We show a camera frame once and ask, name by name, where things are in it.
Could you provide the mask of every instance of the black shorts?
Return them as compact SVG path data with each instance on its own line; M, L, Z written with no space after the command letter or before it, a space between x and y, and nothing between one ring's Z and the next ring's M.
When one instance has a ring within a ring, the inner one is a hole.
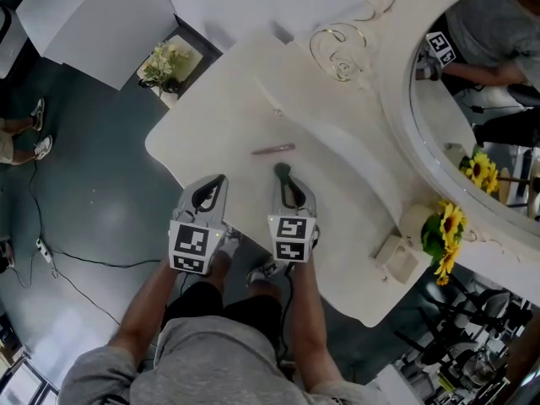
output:
M282 307L269 295L258 295L223 307L221 293L208 282L196 282L165 310L161 329L175 318L222 316L261 332L275 349L279 347Z

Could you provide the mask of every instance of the gray shorts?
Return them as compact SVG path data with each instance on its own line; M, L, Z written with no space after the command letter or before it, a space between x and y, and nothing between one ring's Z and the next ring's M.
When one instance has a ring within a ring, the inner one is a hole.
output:
M11 164L14 160L14 141L4 132L6 121L0 118L0 164Z

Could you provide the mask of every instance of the round mirror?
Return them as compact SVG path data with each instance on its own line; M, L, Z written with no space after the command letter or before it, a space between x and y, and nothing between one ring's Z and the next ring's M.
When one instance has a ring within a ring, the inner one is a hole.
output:
M400 144L439 192L540 249L540 0L395 10L403 40L384 41L381 66L403 76L383 76L381 96Z

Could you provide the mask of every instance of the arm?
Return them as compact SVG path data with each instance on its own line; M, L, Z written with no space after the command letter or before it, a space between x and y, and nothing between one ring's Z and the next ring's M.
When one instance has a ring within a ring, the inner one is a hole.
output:
M138 365L158 331L178 272L164 259L133 298L109 346L128 351Z
M487 86L521 84L527 81L516 62L506 62L495 67L450 63L443 72Z
M292 343L305 389L329 381L343 381L334 360L328 353L327 328L317 288L313 257L294 266Z

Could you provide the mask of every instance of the gray t-shirt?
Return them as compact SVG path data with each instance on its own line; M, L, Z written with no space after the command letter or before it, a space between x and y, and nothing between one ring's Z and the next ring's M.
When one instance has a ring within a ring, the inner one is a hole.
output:
M446 19L467 62L496 66L513 60L540 90L540 16L517 0L461 0Z
M67 373L58 405L358 404L381 403L373 389L339 381L310 394L289 382L259 331L219 316L169 321L154 369L137 373L122 348L97 348Z

